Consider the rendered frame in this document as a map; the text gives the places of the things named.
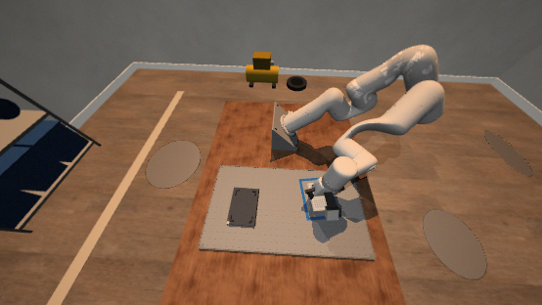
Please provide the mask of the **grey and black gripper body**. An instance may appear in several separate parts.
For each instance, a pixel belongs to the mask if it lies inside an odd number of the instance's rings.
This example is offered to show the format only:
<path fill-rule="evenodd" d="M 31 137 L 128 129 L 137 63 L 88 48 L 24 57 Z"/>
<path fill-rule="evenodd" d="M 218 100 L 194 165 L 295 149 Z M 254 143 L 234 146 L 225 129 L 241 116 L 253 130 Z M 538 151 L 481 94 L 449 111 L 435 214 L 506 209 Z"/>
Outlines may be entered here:
<path fill-rule="evenodd" d="M 322 184 L 322 177 L 319 178 L 318 180 L 316 180 L 316 181 L 313 183 L 312 188 L 315 188 L 315 192 L 314 192 L 314 195 L 315 195 L 315 196 L 323 196 L 324 193 L 330 192 L 329 190 L 327 190 L 327 189 L 323 186 L 323 184 Z M 342 188 L 341 188 L 341 189 L 342 189 Z M 341 189 L 340 189 L 340 190 L 341 190 Z M 339 191 L 340 191 L 340 190 L 339 190 Z M 336 195 L 339 191 L 337 191 L 337 192 L 332 192 L 332 193 L 333 193 L 333 195 Z"/>

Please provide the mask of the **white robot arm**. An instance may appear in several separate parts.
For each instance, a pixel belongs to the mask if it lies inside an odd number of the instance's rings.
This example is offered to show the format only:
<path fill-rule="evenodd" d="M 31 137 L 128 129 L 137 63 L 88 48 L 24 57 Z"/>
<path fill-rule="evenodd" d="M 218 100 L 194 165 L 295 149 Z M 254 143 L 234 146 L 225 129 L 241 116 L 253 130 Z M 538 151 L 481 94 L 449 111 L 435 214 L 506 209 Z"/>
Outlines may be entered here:
<path fill-rule="evenodd" d="M 350 180 L 369 173 L 378 164 L 372 154 L 352 140 L 356 134 L 379 131 L 401 136 L 416 124 L 428 124 L 443 115 L 445 95 L 438 79 L 437 54 L 428 45 L 410 47 L 349 82 L 345 90 L 351 102 L 346 100 L 340 89 L 330 88 L 301 109 L 288 111 L 287 115 L 281 116 L 281 125 L 289 136 L 319 120 L 326 111 L 335 121 L 347 120 L 372 109 L 378 102 L 376 92 L 388 87 L 400 75 L 403 76 L 406 92 L 412 88 L 383 116 L 353 125 L 334 144 L 333 152 L 338 158 L 322 177 L 323 186 L 330 191 L 324 193 L 327 221 L 339 219 L 339 208 L 332 192 L 339 191 Z"/>

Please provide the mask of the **blue taped rectangle outline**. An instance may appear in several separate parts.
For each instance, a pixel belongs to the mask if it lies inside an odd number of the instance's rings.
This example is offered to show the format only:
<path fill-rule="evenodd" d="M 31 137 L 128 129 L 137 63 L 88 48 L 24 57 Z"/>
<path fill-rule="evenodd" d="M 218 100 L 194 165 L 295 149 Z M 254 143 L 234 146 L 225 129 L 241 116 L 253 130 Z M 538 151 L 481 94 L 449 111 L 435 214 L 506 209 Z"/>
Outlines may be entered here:
<path fill-rule="evenodd" d="M 303 204 L 304 204 L 304 209 L 305 209 L 305 214 L 306 214 L 307 221 L 326 219 L 325 216 L 309 217 L 308 210 L 307 210 L 307 205 L 306 205 L 306 200 L 305 200 L 305 196 L 304 196 L 304 191 L 303 191 L 303 186 L 302 186 L 302 182 L 301 182 L 301 181 L 313 181 L 313 180 L 318 180 L 318 179 L 319 178 L 298 179 L 299 184 L 300 184 L 300 189 L 301 189 L 301 194 L 302 194 L 302 199 L 303 199 Z M 335 200 L 336 206 L 338 206 L 337 202 L 336 202 L 336 199 L 335 199 L 335 196 L 334 196 L 334 200 Z"/>

